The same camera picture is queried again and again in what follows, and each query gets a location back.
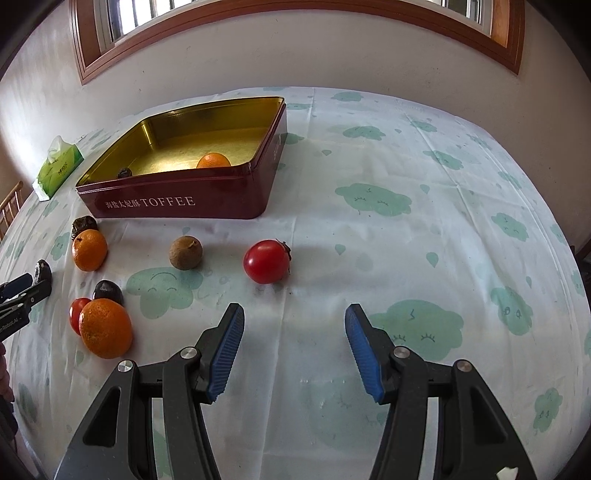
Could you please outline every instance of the white tablecloth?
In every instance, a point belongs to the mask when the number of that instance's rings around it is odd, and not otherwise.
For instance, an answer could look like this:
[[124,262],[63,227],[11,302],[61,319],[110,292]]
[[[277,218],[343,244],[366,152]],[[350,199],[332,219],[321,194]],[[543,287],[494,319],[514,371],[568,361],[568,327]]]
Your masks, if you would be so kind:
[[[261,217],[101,220],[105,265],[74,266],[72,220],[88,213],[74,185],[118,137],[171,108],[261,95],[285,97],[290,132]],[[591,316],[574,259],[532,183],[475,125],[382,95],[259,88],[158,106],[77,144],[83,165],[51,201],[29,198],[0,247],[2,281],[39,258],[54,273],[51,297],[7,342],[18,421],[49,474],[119,361],[90,354],[68,323],[70,302],[103,278],[125,291],[135,331],[127,357],[140,365],[194,344],[228,303],[244,307],[228,387],[204,407],[225,479],[369,476],[387,407],[364,392],[345,336],[355,302],[424,359],[471,360],[540,480],[553,478],[587,430]],[[201,240],[204,261],[180,276],[168,247],[184,233]],[[257,286],[242,270],[248,247],[266,238],[293,249],[280,285]],[[150,269],[175,274],[178,293]],[[433,468],[434,415],[422,479]],[[155,417],[159,477],[168,478],[159,404]]]

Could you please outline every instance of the wooden chair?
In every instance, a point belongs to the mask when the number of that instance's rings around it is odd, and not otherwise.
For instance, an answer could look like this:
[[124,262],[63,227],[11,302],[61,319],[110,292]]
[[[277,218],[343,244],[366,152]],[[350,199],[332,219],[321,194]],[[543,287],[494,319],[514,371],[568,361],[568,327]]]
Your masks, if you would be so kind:
[[8,227],[14,221],[18,211],[21,209],[22,181],[18,182],[10,191],[8,196],[0,203],[0,242],[6,235]]

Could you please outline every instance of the orange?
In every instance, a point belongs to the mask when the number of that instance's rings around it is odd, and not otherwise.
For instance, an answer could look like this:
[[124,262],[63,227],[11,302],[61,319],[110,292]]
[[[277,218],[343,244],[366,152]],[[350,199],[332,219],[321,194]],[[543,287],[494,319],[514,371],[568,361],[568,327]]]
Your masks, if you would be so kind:
[[85,305],[79,327],[88,350],[101,358],[124,355],[134,339],[127,311],[109,299],[96,299]]
[[230,161],[221,153],[206,153],[197,162],[197,168],[231,167]]
[[84,230],[72,242],[76,266],[85,272],[97,270],[107,256],[107,240],[98,230]]

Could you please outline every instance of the red tomato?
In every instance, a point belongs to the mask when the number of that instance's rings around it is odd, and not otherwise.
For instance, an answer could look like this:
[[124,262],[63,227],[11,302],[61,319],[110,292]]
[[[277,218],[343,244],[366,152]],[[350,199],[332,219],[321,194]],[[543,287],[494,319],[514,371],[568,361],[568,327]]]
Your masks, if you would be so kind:
[[280,281],[290,269],[290,248],[279,240],[263,240],[244,255],[244,271],[260,284]]
[[74,300],[70,306],[70,325],[78,335],[80,335],[78,319],[80,318],[80,312],[87,303],[90,303],[90,299],[82,297],[81,299]]

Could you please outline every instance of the wall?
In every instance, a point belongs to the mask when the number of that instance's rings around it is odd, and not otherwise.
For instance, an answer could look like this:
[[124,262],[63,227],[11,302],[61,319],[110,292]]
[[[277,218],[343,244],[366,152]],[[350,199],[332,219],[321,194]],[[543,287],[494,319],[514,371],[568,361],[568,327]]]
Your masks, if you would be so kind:
[[0,138],[0,202],[6,198],[8,192],[12,190],[18,181],[20,180],[17,169],[9,159],[8,153]]
[[68,7],[31,35],[0,80],[0,135],[29,180],[53,137],[84,133],[176,99],[263,85],[394,95],[488,130],[581,246],[591,234],[591,82],[554,28],[527,5],[519,76],[431,31],[369,15],[279,12],[169,37],[81,86]]

